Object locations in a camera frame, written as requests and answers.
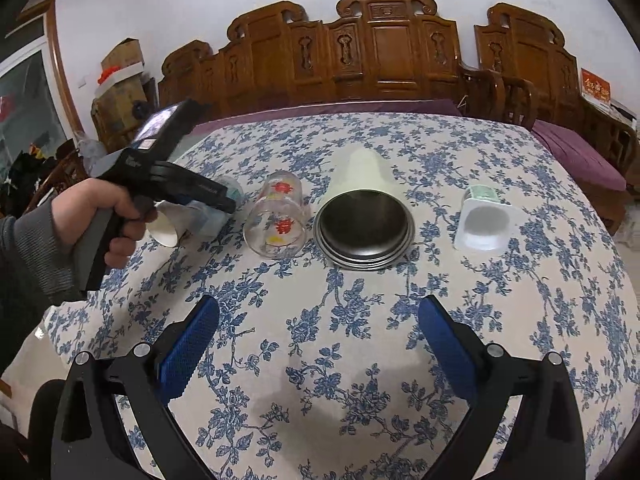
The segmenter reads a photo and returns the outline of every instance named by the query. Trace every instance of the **silver screw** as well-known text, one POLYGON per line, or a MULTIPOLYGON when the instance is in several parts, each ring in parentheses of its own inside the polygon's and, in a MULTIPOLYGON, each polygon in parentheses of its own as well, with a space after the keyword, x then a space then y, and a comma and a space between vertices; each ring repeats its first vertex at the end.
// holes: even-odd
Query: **silver screw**
POLYGON ((89 352, 80 352, 76 356, 76 364, 83 365, 89 360, 89 352))
POLYGON ((486 352, 491 356, 491 357, 502 357, 504 355, 504 348, 502 348, 500 345, 497 345, 495 343, 491 343, 487 348, 486 348, 486 352))
POLYGON ((562 356, 556 352, 549 352, 549 354, 546 356, 549 361, 551 361, 551 364, 553 365, 561 365, 562 364, 562 356))
POLYGON ((135 355, 136 357, 144 357, 149 352, 151 352, 151 346, 149 346, 148 343, 140 343, 133 349, 133 355, 135 355))

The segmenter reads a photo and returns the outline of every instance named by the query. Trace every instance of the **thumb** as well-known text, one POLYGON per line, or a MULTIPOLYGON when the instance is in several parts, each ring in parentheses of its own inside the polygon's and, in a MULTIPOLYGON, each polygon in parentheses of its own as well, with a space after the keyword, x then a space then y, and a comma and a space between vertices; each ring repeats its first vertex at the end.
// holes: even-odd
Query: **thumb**
POLYGON ((88 190, 90 192, 89 200, 95 208, 113 208, 118 215, 127 220, 140 218, 140 211, 136 209, 131 195, 125 187, 95 179, 91 186, 88 186, 88 190))

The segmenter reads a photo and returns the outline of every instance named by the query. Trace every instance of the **device handle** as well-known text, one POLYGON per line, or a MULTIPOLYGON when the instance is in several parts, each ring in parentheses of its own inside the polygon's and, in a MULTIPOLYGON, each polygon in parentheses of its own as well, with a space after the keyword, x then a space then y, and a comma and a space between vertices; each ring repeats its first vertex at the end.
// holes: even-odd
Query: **device handle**
MULTIPOLYGON (((154 206, 154 201, 146 196, 135 197, 133 203, 141 218, 154 206)), ((120 236, 125 222, 113 209, 98 209, 74 245, 71 254, 78 289, 83 294, 100 288, 102 278, 110 270, 104 262, 104 255, 109 252, 111 240, 120 236)))

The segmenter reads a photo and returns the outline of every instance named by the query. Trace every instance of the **blue floral tablecloth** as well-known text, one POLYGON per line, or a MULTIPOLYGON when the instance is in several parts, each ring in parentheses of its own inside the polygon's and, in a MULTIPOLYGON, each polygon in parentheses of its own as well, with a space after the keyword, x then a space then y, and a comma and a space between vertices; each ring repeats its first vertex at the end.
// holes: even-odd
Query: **blue floral tablecloth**
MULTIPOLYGON (((466 412, 416 325, 427 294, 512 355, 562 354, 588 478, 620 446, 640 406, 636 297, 596 213, 524 129, 419 114, 293 118, 215 131, 179 163, 236 177, 247 204, 217 240, 191 236, 169 249, 146 238, 99 293, 57 309, 47 331, 67 364, 81 350, 121 355, 154 341, 203 293, 215 296, 220 329, 170 408, 220 478, 421 478, 466 412), (242 223, 266 175, 296 173, 313 209, 332 153, 348 144, 375 149, 406 189, 417 225, 408 253, 378 273, 335 268, 313 240, 290 260, 253 253, 242 223), (472 183, 493 184, 527 215, 501 257, 453 248, 472 183)), ((141 464, 160 476, 127 399, 118 403, 141 464)), ((517 407, 479 473, 500 457, 517 407)))

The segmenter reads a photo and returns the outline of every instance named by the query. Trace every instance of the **wooden door frame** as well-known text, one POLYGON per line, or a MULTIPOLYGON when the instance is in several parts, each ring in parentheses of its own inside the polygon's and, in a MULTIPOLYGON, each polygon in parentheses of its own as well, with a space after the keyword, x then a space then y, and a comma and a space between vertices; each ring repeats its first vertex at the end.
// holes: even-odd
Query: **wooden door frame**
POLYGON ((69 85, 66 82, 65 69, 62 65, 62 56, 60 56, 60 43, 58 42, 58 25, 56 23, 56 0, 44 0, 39 4, 30 7, 20 13, 15 21, 15 27, 20 27, 30 22, 38 16, 44 17, 45 34, 47 44, 49 45, 49 53, 51 56, 51 65, 53 74, 56 79, 56 86, 62 101, 66 118, 71 125, 72 133, 82 132, 82 123, 76 111, 76 105, 71 97, 69 85))

